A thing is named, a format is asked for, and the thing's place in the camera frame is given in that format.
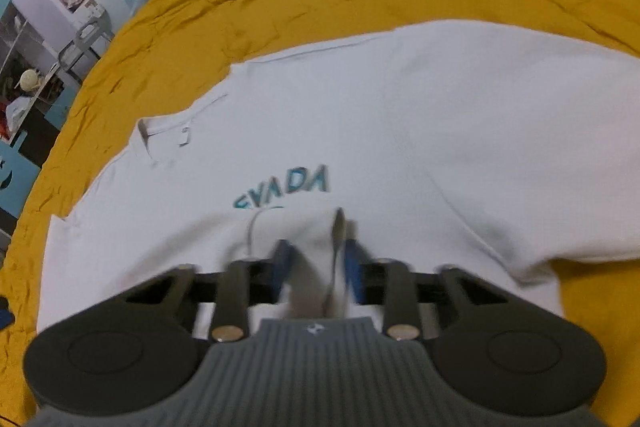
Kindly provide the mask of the grey metal chair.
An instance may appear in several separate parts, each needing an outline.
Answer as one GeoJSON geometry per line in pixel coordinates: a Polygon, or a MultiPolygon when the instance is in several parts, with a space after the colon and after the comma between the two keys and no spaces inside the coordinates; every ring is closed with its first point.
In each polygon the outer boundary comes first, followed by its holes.
{"type": "Polygon", "coordinates": [[[58,68],[78,83],[82,83],[82,78],[74,71],[74,67],[85,55],[99,61],[101,55],[93,46],[99,40],[111,42],[114,38],[110,16],[102,5],[88,0],[88,14],[88,20],[77,28],[74,38],[58,52],[58,68]]]}

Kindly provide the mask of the desk with shelf unit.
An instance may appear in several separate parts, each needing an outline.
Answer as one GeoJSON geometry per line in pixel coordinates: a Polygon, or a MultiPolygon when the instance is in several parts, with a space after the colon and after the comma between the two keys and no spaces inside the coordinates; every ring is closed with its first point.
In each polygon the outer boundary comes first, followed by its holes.
{"type": "Polygon", "coordinates": [[[50,150],[77,89],[53,50],[12,0],[1,0],[1,140],[37,166],[50,150]]]}

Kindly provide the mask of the mustard yellow quilt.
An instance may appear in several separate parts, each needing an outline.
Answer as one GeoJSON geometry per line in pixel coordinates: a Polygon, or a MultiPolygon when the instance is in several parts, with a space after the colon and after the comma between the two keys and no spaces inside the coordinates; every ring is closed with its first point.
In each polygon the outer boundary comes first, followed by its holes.
{"type": "Polygon", "coordinates": [[[22,358],[36,331],[49,220],[78,202],[138,119],[186,108],[248,58],[444,18],[639,51],[639,0],[151,0],[86,78],[18,219],[1,270],[15,317],[1,335],[2,424],[24,424],[36,410],[22,358]]]}

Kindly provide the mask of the white printed t-shirt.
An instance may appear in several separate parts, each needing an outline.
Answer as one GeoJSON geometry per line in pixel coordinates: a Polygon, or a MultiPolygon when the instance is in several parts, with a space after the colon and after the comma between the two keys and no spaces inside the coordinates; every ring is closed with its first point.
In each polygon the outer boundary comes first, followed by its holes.
{"type": "Polygon", "coordinates": [[[51,220],[37,325],[283,239],[300,261],[277,314],[343,315],[349,237],[560,312],[551,260],[639,254],[638,60],[439,20],[236,64],[183,112],[138,120],[51,220]]]}

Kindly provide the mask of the round cream lamp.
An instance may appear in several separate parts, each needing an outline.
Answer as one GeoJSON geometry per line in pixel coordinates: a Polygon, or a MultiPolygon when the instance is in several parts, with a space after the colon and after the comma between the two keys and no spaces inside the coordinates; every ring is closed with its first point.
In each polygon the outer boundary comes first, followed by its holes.
{"type": "Polygon", "coordinates": [[[38,69],[25,69],[17,80],[15,87],[20,88],[24,92],[34,92],[40,88],[43,77],[38,69]]]}

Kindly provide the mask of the blue smiley chair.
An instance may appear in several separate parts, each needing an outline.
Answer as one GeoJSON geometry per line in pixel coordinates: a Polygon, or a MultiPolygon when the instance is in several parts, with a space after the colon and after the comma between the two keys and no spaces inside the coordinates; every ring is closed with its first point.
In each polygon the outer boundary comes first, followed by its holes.
{"type": "Polygon", "coordinates": [[[1,142],[1,209],[15,219],[21,216],[40,173],[40,168],[20,152],[26,138],[22,132],[13,145],[1,142]]]}

